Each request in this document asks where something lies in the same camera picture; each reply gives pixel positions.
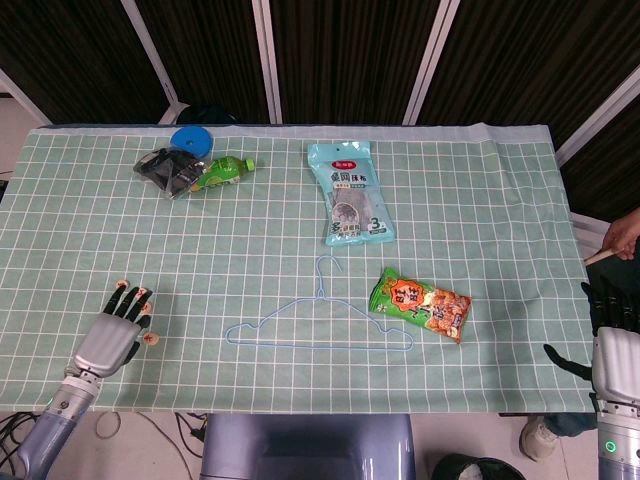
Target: green snack package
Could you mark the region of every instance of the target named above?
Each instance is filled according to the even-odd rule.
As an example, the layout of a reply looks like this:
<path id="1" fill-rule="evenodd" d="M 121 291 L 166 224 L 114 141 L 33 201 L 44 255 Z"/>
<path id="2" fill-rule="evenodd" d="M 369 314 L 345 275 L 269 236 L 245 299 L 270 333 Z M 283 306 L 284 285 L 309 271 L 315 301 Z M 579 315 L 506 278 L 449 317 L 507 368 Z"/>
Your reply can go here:
<path id="1" fill-rule="evenodd" d="M 403 318 L 460 343 L 471 297 L 402 278 L 385 268 L 369 297 L 369 311 Z"/>
<path id="2" fill-rule="evenodd" d="M 253 172 L 255 169 L 256 165 L 251 158 L 246 160 L 236 157 L 218 158 L 191 187 L 191 191 L 197 192 L 204 187 L 238 183 L 242 175 Z"/>

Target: table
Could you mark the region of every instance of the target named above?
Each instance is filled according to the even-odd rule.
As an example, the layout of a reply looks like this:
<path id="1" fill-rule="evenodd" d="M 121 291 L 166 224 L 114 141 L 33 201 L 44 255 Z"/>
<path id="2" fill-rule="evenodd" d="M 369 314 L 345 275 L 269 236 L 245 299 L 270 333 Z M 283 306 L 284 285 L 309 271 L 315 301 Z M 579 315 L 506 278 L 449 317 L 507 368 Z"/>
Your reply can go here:
<path id="1" fill-rule="evenodd" d="M 251 412 L 589 411 L 590 385 L 542 345 L 588 363 L 588 304 L 546 127 L 214 127 L 213 157 L 250 156 L 238 185 L 175 201 L 132 166 L 173 128 L 31 132 L 0 205 L 0 408 L 41 408 L 115 282 L 154 290 L 151 330 L 98 409 Z M 306 164 L 318 141 L 366 139 L 397 240 L 324 245 Z M 399 319 L 408 352 L 227 344 L 317 284 L 366 308 L 384 266 L 473 297 L 462 344 Z M 393 345 L 339 306 L 298 308 L 260 338 Z"/>

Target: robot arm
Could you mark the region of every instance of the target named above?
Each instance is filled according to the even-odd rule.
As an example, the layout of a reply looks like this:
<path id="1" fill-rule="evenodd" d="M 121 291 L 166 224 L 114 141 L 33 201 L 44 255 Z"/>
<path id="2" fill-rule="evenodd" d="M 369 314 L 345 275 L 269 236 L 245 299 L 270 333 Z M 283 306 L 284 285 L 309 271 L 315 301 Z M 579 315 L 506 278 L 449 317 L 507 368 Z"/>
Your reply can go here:
<path id="1" fill-rule="evenodd" d="M 600 480 L 640 479 L 640 299 L 607 282 L 601 293 L 583 284 L 591 305 L 593 366 L 566 360 L 549 345 L 560 368 L 593 384 L 598 418 Z"/>
<path id="2" fill-rule="evenodd" d="M 71 432 L 98 396 L 101 380 L 128 363 L 140 347 L 136 338 L 151 323 L 144 313 L 152 292 L 134 287 L 120 302 L 127 287 L 126 282 L 119 282 L 104 311 L 96 316 L 73 364 L 65 370 L 62 385 L 18 449 L 25 480 L 47 477 Z"/>

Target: wooden stick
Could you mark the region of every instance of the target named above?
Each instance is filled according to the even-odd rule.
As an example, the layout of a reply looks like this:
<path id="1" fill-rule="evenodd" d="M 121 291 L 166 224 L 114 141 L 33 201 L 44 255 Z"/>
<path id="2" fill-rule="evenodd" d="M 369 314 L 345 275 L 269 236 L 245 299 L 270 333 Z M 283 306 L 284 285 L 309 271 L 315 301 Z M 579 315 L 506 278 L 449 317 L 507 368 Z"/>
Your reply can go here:
<path id="1" fill-rule="evenodd" d="M 616 252 L 614 252 L 612 248 L 609 248 L 609 249 L 604 250 L 602 252 L 598 252 L 598 253 L 596 253 L 595 255 L 592 255 L 589 258 L 585 258 L 584 259 L 584 266 L 588 267 L 592 263 L 599 262 L 600 260 L 604 260 L 605 258 L 608 258 L 611 255 L 615 255 L 615 253 Z"/>

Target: floor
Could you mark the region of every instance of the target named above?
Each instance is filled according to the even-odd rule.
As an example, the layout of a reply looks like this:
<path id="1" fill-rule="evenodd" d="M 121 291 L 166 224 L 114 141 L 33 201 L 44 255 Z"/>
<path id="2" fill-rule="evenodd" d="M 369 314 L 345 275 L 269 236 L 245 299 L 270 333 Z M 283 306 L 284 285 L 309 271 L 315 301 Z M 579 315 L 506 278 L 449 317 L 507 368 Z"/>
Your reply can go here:
<path id="1" fill-rule="evenodd" d="M 15 100 L 0 99 L 0 172 L 13 170 L 26 134 L 37 126 L 37 121 Z M 10 174 L 0 174 L 0 179 L 9 177 Z M 54 465 L 51 480 L 188 478 L 174 448 L 146 420 L 124 413 L 118 434 L 101 440 L 95 434 L 97 417 L 98 414 L 90 413 L 79 425 Z M 158 413 L 150 417 L 180 445 L 193 478 L 197 478 L 200 460 L 182 447 L 173 416 Z M 535 463 L 518 450 L 523 417 L 431 414 L 413 415 L 411 421 L 420 480 L 428 479 L 438 460 L 449 452 L 499 458 L 519 469 L 528 480 L 589 480 L 597 475 L 594 431 L 562 439 L 549 459 Z M 114 427 L 115 417 L 106 415 L 99 431 L 107 434 Z M 190 440 L 193 449 L 201 450 L 202 444 Z"/>

